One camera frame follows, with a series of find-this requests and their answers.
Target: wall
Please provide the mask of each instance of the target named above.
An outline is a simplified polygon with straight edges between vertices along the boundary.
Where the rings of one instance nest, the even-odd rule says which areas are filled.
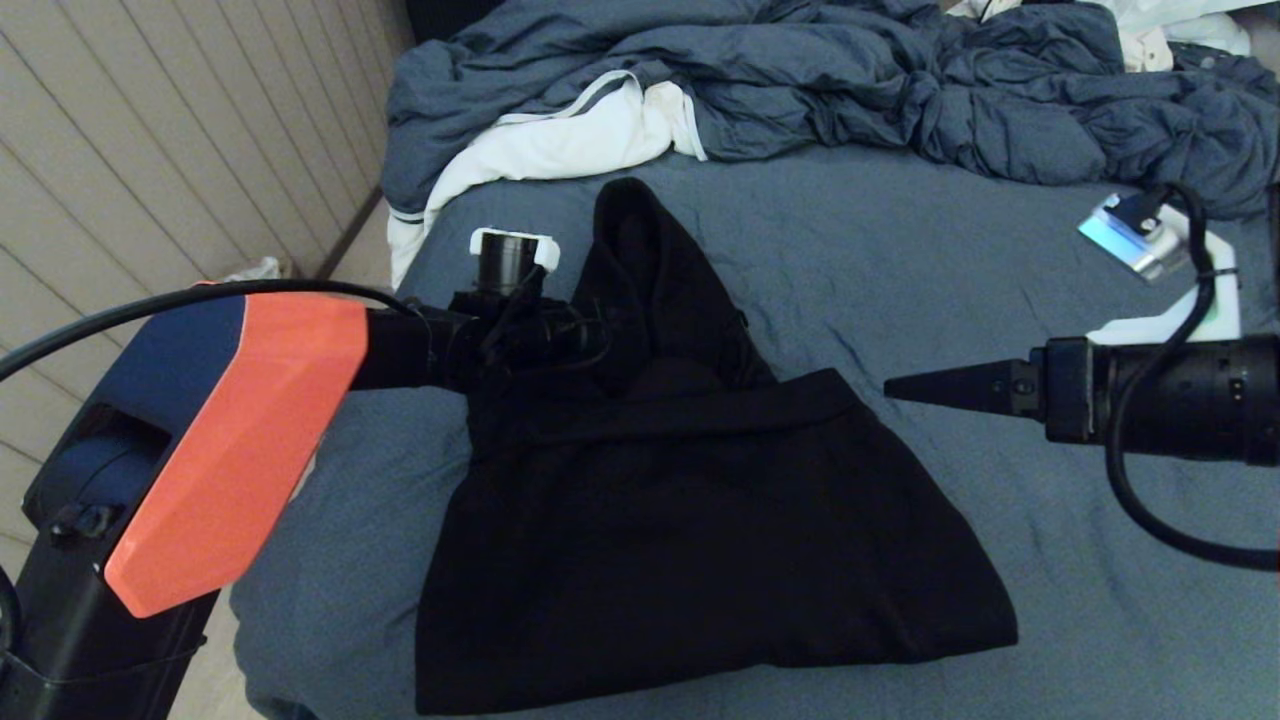
[[[5,0],[0,354],[275,255],[315,273],[375,191],[399,0]],[[0,560],[18,503],[134,328],[0,384]]]

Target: bed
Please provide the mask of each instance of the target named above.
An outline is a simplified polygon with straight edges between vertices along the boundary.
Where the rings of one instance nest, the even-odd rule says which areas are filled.
[[[1249,192],[1219,206],[1234,218],[1211,228],[1239,254],[1247,332],[1275,332],[1275,149],[1257,152],[1263,172],[1236,178]],[[758,666],[513,716],[1276,716],[1274,575],[1201,562],[1144,534],[1112,498],[1098,448],[882,395],[891,377],[1025,356],[1050,337],[1156,314],[1192,282],[1183,270],[1146,286],[1074,232],[1119,186],[1046,187],[934,160],[859,143],[736,161],[667,154],[579,179],[486,183],[434,218],[402,296],[447,305],[475,275],[466,238],[499,227],[556,237],[563,260],[547,293],[568,297],[600,187],[648,183],[699,240],[776,374],[836,368],[914,450],[973,527],[1019,620],[1014,647],[923,665]],[[413,623],[466,475],[465,418],[465,398],[436,389],[347,398],[315,473],[232,596],[237,659],[268,717],[416,717]],[[1248,546],[1276,537],[1274,470],[1138,456],[1129,466],[1147,503],[1183,529]]]

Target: crumpled blanket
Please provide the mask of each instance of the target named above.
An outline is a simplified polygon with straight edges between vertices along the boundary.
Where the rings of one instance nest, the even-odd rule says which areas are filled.
[[[1098,5],[1030,5],[978,24],[934,0],[511,0],[397,63],[392,208],[420,213],[445,164],[502,114],[558,109],[614,69],[692,96],[712,160],[910,147],[1038,184],[1178,179],[1217,218],[1262,210],[1260,191],[1280,177],[1280,106],[1252,68],[1248,82],[1126,74]]]

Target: white cloth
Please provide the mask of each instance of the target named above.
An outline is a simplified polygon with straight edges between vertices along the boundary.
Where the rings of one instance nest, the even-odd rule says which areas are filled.
[[[621,86],[602,96],[613,83]],[[584,110],[593,100],[595,104]],[[707,160],[698,137],[692,99],[673,82],[641,90],[640,81],[626,70],[603,74],[558,113],[498,118],[449,161],[421,213],[392,210],[387,222],[392,287],[399,287],[404,279],[440,209],[467,188],[497,179],[559,179],[608,173],[653,160],[672,146],[676,152]]]
[[[1165,26],[1170,42],[1194,42],[1206,47],[1249,55],[1249,33],[1226,13],[1211,13],[1199,18]]]
[[[1116,17],[1120,29],[1144,32],[1155,27],[1169,26],[1207,15],[1225,13],[1251,5],[1261,5],[1265,0],[1085,0],[1105,5]]]
[[[998,15],[1005,10],[1012,10],[1023,4],[1023,0],[960,0],[947,10],[948,15],[983,20]]]
[[[1138,33],[1121,29],[1120,49],[1124,51],[1124,69],[1130,73],[1174,69],[1174,53],[1165,40],[1165,31],[1158,27]]]

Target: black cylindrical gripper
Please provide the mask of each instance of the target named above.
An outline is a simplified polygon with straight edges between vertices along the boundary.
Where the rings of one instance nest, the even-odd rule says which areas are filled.
[[[480,245],[480,274],[476,290],[511,296],[534,269],[538,240],[502,233],[484,233]]]

